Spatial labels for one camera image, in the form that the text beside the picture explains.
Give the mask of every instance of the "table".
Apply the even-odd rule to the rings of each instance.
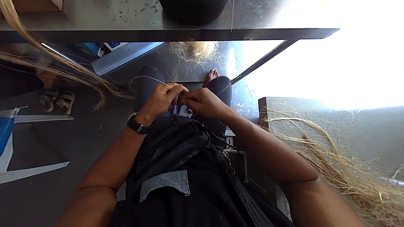
[[[64,0],[62,12],[21,15],[27,29],[48,42],[168,42],[284,40],[232,80],[236,83],[299,39],[322,39],[339,30],[338,8],[329,0],[229,0],[203,26],[170,20],[157,0]],[[5,20],[0,42],[24,42]]]

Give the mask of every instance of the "bag strap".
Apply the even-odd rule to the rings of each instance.
[[[274,227],[255,200],[241,184],[240,179],[234,175],[234,169],[230,165],[230,159],[222,152],[219,152],[212,144],[208,145],[214,159],[223,167],[231,185],[240,197],[244,207],[250,215],[255,227]]]

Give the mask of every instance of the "wristwatch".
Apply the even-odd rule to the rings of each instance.
[[[150,127],[137,123],[135,120],[136,114],[137,113],[133,113],[129,116],[128,123],[126,125],[136,133],[147,134],[149,132]]]

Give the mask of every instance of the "black bowl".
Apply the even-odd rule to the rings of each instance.
[[[223,12],[228,0],[160,0],[164,13],[185,24],[203,25]]]

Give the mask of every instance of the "sandal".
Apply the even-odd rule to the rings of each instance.
[[[74,102],[74,94],[71,91],[65,91],[60,99],[56,102],[60,108],[63,108],[63,114],[70,115],[72,112],[72,106]]]
[[[58,95],[59,90],[57,88],[51,88],[41,95],[39,102],[44,105],[44,111],[51,112],[53,110],[53,103]]]

